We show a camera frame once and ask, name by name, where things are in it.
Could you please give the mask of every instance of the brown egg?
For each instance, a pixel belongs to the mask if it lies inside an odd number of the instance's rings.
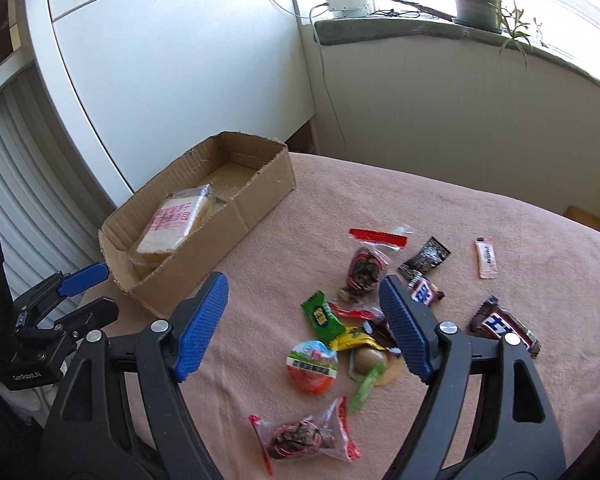
[[[367,375],[378,363],[386,365],[386,354],[374,348],[359,348],[355,356],[356,371]]]

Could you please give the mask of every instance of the yellow candy wrapper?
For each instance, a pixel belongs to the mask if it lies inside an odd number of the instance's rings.
[[[344,334],[337,336],[336,339],[332,339],[329,343],[329,348],[335,351],[349,350],[356,346],[368,345],[376,350],[386,350],[384,346],[379,344],[369,334],[365,332],[362,327],[349,326]]]

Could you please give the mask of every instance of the blue rubber pad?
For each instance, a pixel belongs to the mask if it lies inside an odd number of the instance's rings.
[[[380,308],[391,327],[407,368],[423,383],[429,384],[436,371],[430,358],[429,341],[420,330],[395,285],[387,278],[380,283],[379,299]]]
[[[216,331],[228,300],[229,282],[224,274],[220,274],[180,338],[180,354],[173,367],[179,383],[200,368],[206,348]]]
[[[109,277],[109,267],[102,263],[96,263],[74,272],[62,280],[58,287],[58,294],[72,298],[88,288],[103,282]]]

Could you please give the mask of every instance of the window sill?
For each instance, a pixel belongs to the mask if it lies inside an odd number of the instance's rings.
[[[468,39],[479,43],[501,47],[508,36],[487,32],[478,28],[464,27],[455,23],[421,18],[339,18],[337,20],[320,20],[315,23],[315,30],[323,46],[332,46],[362,41],[385,40],[388,38],[404,38],[407,36],[432,36],[449,40]],[[555,63],[561,67],[581,75],[585,79],[600,86],[600,78],[587,68],[576,64],[566,56],[542,46],[529,48],[521,43],[526,53]],[[516,48],[509,43],[507,48]]]

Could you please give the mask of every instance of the plant pot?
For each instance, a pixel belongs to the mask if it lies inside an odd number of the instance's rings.
[[[456,0],[459,25],[501,33],[499,23],[500,0]]]

